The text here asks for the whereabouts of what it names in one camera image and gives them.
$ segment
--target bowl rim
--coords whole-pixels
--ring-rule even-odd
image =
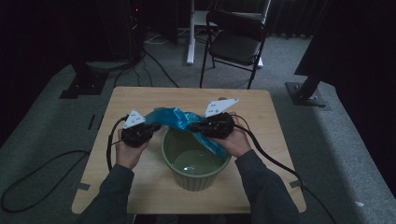
[[[180,131],[180,130],[177,130],[177,129],[172,128],[172,127],[167,127],[167,129],[166,129],[165,132],[163,133],[163,139],[162,139],[162,141],[161,141],[161,153],[163,154],[163,160],[165,161],[166,165],[167,165],[169,168],[171,168],[171,170],[172,170],[173,172],[176,172],[177,174],[182,175],[182,176],[186,176],[186,177],[188,177],[188,178],[194,178],[194,179],[208,178],[208,177],[211,177],[211,176],[214,176],[214,175],[218,174],[220,171],[222,171],[222,170],[228,165],[228,163],[230,163],[231,154],[230,154],[228,151],[226,151],[226,157],[225,157],[224,163],[223,163],[217,170],[215,170],[215,171],[213,171],[213,172],[210,172],[210,173],[207,173],[207,174],[204,174],[204,175],[189,175],[189,174],[186,174],[186,173],[183,173],[183,172],[179,171],[178,169],[176,169],[176,168],[169,162],[168,159],[165,158],[165,152],[164,152],[164,148],[163,148],[163,142],[164,142],[164,140],[165,140],[166,135],[168,135],[168,133],[171,132],[171,131],[173,131],[173,130],[175,130],[175,131]]]

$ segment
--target person's right hand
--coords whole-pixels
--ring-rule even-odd
[[[233,117],[233,121],[235,122],[235,124],[243,127],[243,125],[239,123],[238,117],[235,116],[235,112],[231,112],[230,115]],[[224,146],[228,150],[228,152],[236,158],[251,150],[247,134],[245,133],[245,131],[242,131],[236,127],[233,127],[233,132],[230,133],[230,135],[228,135],[226,138],[213,138],[213,140]]]

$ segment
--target chair seat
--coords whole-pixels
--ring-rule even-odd
[[[222,31],[210,46],[209,54],[226,61],[251,65],[254,63],[260,44],[261,42],[248,37]]]

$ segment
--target black chair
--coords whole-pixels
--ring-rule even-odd
[[[250,89],[267,36],[267,29],[262,21],[237,13],[211,10],[206,14],[206,31],[208,38],[200,88],[204,80],[206,56],[209,53],[214,68],[217,62],[250,71],[247,84],[247,89]]]

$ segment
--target hand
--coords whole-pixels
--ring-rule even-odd
[[[119,129],[119,139],[121,138],[122,129]],[[140,155],[148,146],[149,141],[142,144],[140,147],[130,147],[123,141],[116,143],[116,164],[124,166],[128,169],[134,169],[139,162]]]
[[[235,112],[231,112],[230,115],[233,117],[235,124],[243,127],[243,125],[239,123],[238,117],[235,116]],[[233,132],[225,139],[213,138],[213,140],[224,146],[228,152],[236,158],[251,150],[247,134],[236,127],[233,127]]]

